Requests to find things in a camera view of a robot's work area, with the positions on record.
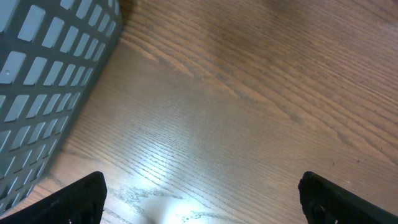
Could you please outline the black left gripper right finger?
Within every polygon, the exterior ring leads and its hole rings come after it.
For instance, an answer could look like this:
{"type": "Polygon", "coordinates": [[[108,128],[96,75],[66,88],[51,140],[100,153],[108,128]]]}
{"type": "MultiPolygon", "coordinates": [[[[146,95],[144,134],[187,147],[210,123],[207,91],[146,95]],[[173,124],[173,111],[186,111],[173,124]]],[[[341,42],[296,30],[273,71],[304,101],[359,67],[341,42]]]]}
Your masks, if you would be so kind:
{"type": "Polygon", "coordinates": [[[300,203],[308,223],[397,223],[397,216],[306,171],[298,184],[300,203]]]}

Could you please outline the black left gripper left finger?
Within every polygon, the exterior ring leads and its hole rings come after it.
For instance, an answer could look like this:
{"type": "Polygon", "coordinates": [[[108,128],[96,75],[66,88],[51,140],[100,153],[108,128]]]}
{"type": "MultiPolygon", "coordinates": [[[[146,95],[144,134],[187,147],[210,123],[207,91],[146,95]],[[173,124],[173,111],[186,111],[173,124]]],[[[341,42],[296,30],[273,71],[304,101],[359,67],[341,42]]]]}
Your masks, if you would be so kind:
{"type": "Polygon", "coordinates": [[[107,188],[93,172],[6,218],[1,224],[100,224],[107,188]]]}

